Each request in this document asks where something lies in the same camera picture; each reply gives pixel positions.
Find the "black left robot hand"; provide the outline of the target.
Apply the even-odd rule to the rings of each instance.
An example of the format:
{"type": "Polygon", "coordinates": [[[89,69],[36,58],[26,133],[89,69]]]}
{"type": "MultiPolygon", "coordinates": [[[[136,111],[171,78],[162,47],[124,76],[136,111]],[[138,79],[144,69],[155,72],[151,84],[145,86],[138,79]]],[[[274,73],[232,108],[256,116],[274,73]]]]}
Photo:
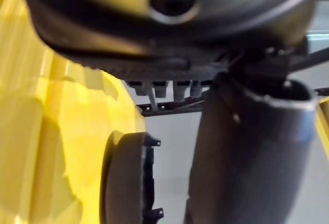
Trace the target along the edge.
{"type": "Polygon", "coordinates": [[[288,75],[319,0],[25,0],[60,55],[155,98],[202,107],[184,223],[286,223],[314,138],[317,95],[288,75]]]}

